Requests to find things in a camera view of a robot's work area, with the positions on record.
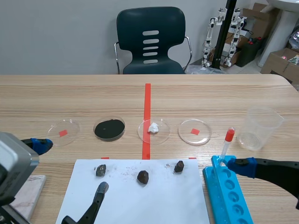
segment rock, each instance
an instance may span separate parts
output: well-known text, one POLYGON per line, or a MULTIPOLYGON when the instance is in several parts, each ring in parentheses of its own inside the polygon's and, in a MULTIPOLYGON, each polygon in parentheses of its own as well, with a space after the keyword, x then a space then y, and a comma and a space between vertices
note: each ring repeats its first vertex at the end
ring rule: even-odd
POLYGON ((174 168, 174 172, 179 173, 179 172, 182 172, 183 169, 184 169, 184 163, 183 163, 183 161, 180 160, 180 161, 177 163, 177 165, 175 166, 175 168, 174 168))
POLYGON ((95 172, 96 176, 104 176, 106 173, 106 164, 100 165, 97 168, 97 171, 95 172))
POLYGON ((137 180, 139 180, 140 183, 147 184, 149 182, 149 173, 145 170, 140 171, 137 180))

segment black pole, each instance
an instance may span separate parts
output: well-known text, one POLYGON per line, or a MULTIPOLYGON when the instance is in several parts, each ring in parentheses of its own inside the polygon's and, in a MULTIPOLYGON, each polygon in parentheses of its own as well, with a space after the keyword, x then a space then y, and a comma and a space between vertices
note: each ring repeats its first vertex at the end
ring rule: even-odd
POLYGON ((228 0, 226 2, 225 8, 228 11, 226 12, 225 20, 220 28, 217 45, 215 47, 215 53, 214 53, 214 57, 213 57, 212 65, 211 65, 212 68, 220 69, 221 55, 222 55, 222 51, 224 48, 226 36, 228 35, 230 23, 232 21, 236 2, 237 2, 237 0, 228 0))

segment blue test tube rack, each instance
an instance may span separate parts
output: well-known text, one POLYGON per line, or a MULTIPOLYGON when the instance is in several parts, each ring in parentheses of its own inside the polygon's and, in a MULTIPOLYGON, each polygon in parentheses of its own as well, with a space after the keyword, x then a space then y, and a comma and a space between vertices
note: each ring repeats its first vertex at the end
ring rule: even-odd
MULTIPOLYGON (((227 155, 224 164, 232 158, 227 155)), ((212 156, 212 167, 203 174, 216 224, 253 224, 235 172, 219 165, 220 156, 212 156)))

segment chair backrest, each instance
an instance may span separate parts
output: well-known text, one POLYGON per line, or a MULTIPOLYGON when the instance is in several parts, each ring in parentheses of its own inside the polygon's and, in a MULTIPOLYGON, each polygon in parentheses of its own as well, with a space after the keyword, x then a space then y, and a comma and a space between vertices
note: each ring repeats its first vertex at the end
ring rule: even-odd
POLYGON ((185 16, 176 7, 126 9, 117 16, 117 35, 120 49, 132 52, 132 62, 170 60, 169 48, 184 41, 185 16), (149 52, 157 54, 143 56, 149 52))

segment gray wall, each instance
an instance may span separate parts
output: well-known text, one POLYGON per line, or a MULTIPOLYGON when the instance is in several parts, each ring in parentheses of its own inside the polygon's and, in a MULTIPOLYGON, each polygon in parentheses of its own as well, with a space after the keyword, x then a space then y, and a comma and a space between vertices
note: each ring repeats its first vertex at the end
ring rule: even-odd
MULTIPOLYGON (((186 16, 186 35, 201 58, 209 18, 224 0, 1 0, 0 74, 116 74, 116 16, 135 7, 175 6, 186 16)), ((238 0, 238 6, 247 6, 238 0)), ((214 33, 216 44, 219 28, 214 33)), ((184 66, 184 42, 169 51, 184 66)), ((121 69, 131 53, 119 52, 121 69)))

